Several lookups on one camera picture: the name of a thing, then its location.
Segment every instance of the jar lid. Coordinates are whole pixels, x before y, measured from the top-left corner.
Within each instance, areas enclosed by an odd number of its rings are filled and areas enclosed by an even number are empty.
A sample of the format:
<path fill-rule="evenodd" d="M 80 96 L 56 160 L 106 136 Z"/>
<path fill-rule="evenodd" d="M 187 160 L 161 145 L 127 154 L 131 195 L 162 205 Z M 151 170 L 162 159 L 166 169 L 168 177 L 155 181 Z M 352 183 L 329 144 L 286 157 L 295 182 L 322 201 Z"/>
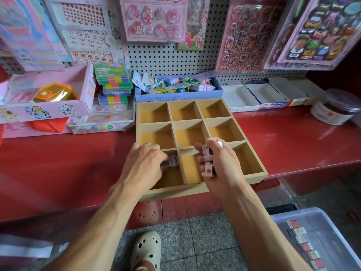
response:
<path fill-rule="evenodd" d="M 330 88 L 326 90 L 325 97 L 331 104 L 342 110 L 349 112 L 358 112 L 361 110 L 361 100 L 350 92 Z"/>

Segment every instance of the jar label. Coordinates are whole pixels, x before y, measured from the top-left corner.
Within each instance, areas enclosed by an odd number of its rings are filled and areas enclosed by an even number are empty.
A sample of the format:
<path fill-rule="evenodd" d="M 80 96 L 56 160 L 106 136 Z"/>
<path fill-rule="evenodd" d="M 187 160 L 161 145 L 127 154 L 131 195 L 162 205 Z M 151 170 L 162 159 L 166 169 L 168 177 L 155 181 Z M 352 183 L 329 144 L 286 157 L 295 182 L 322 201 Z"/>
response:
<path fill-rule="evenodd" d="M 330 125 L 342 125 L 345 121 L 351 118 L 353 115 L 339 114 L 331 109 L 325 107 L 321 102 L 317 102 L 311 108 L 311 113 L 317 119 Z"/>

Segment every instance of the black object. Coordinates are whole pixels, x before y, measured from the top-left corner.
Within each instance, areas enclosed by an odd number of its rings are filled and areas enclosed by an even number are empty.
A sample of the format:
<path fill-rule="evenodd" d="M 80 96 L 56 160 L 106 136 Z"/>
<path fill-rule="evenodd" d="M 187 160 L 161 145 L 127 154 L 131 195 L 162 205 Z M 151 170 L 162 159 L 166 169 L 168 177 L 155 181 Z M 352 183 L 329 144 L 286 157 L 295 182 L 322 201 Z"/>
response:
<path fill-rule="evenodd" d="M 286 205 L 278 205 L 278 206 L 272 206 L 266 208 L 268 214 L 274 215 L 279 213 L 285 213 L 290 211 L 295 211 L 297 208 L 293 204 L 286 204 Z"/>

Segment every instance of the forearm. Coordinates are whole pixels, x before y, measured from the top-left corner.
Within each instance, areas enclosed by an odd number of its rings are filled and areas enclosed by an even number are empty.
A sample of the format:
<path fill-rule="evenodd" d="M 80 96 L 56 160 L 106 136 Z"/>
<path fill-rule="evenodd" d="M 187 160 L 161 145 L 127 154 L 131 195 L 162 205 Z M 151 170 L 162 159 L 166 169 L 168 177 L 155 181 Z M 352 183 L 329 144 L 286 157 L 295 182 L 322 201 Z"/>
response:
<path fill-rule="evenodd" d="M 251 271 L 311 270 L 267 213 L 248 184 L 243 184 L 222 201 Z"/>
<path fill-rule="evenodd" d="M 126 223 L 138 200 L 139 196 L 129 187 L 116 185 L 80 236 L 44 270 L 110 270 Z"/>

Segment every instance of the person's left hand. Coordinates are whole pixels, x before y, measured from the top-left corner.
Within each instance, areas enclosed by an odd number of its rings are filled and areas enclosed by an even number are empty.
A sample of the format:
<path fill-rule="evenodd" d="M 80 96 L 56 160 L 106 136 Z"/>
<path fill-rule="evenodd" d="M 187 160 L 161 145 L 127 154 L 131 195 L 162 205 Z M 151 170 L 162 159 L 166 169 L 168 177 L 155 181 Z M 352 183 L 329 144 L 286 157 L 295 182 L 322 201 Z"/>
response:
<path fill-rule="evenodd" d="M 160 180 L 163 172 L 160 164 L 166 160 L 168 155 L 160 150 L 159 145 L 134 143 L 116 184 L 129 186 L 142 196 Z"/>

